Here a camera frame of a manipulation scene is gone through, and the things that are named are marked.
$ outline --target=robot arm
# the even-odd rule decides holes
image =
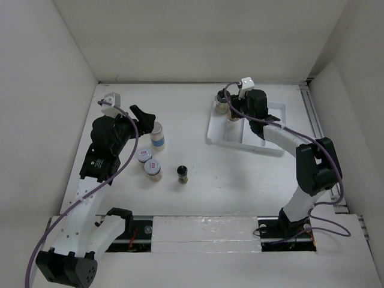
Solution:
[[[267,98],[264,91],[256,90],[251,78],[241,80],[239,94],[230,95],[232,106],[246,116],[266,120],[280,121],[268,114]],[[242,118],[232,109],[232,118]],[[296,158],[296,179],[298,187],[288,204],[279,213],[279,227],[284,236],[292,235],[308,217],[309,210],[325,193],[337,183],[336,172],[318,147],[307,140],[295,136],[281,127],[256,121],[249,121],[253,133],[263,140],[275,143]],[[340,165],[332,141],[329,138],[317,139],[330,154],[339,173]]]
[[[111,93],[104,101],[119,106],[120,95]],[[139,137],[152,132],[155,115],[142,112],[136,105],[130,107],[137,120]],[[135,138],[132,123],[116,113],[116,109],[102,105],[105,116],[92,124],[90,145],[82,169],[73,203],[82,201],[66,217],[56,241],[49,251],[40,251],[36,264],[45,278],[54,283],[88,288],[97,271],[97,259],[111,243],[124,232],[130,233],[132,212],[112,208],[103,223],[92,232],[98,207],[107,193],[106,188],[85,195],[113,176],[119,166],[119,154],[129,139]]]

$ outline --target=red wire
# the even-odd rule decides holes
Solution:
[[[132,245],[133,245],[133,241],[134,241],[134,239],[136,238],[136,235],[137,235],[138,231],[139,231],[138,228],[136,228],[136,229],[133,231],[133,236],[132,236],[132,238],[131,238],[131,240],[130,240],[130,243],[129,243],[129,245],[128,245],[128,251],[131,250]]]

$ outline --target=jar lid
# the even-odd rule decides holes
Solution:
[[[154,129],[152,130],[152,135],[157,135],[158,133],[162,132],[163,126],[159,122],[154,123]]]
[[[146,162],[152,158],[152,151],[150,148],[140,148],[136,151],[136,157],[140,162]]]
[[[227,90],[227,98],[230,97],[230,92]],[[227,99],[225,98],[224,96],[224,89],[223,90],[220,90],[217,92],[217,96],[216,96],[216,99],[217,101],[219,101],[220,103],[227,103]]]
[[[160,171],[160,163],[155,159],[148,160],[144,164],[144,170],[149,175],[156,175]]]

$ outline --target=white bracket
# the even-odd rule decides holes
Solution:
[[[103,101],[110,103],[112,106],[109,105],[101,105],[100,111],[103,112],[106,116],[115,118],[120,112],[113,108],[113,107],[120,107],[121,97],[120,94],[117,93],[109,93],[104,96]]]
[[[95,260],[107,251],[111,243],[125,230],[125,220],[119,216],[106,216],[103,223],[92,233],[89,238],[87,251],[95,252]]]
[[[239,90],[239,99],[245,97],[245,93],[254,88],[254,82],[251,77],[241,79],[241,88]]]

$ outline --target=white table surface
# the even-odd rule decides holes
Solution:
[[[123,109],[136,104],[144,112],[156,114],[163,125],[166,148],[154,152],[163,178],[150,181],[133,158],[113,185],[107,186],[109,192],[98,214],[120,207],[134,215],[278,215],[297,188],[295,159],[288,153],[276,157],[208,144],[212,99],[223,87],[220,83],[97,85],[61,212],[75,197],[79,172],[91,144],[92,122],[102,116],[97,101],[116,92],[121,94]],[[258,85],[257,89],[264,90],[269,101],[286,105],[289,127],[313,136],[299,86]],[[122,163],[133,144],[133,140],[128,141],[122,151]],[[139,147],[150,144],[148,135],[139,139]],[[188,167],[186,185],[178,183],[179,165]]]
[[[330,217],[351,231],[350,238],[314,232],[317,252],[261,253],[260,240],[251,234],[253,217],[219,218],[155,217],[153,252],[105,253],[91,288],[381,287],[355,215]],[[46,251],[62,225],[47,238]],[[32,288],[55,287],[65,286],[37,271]]]

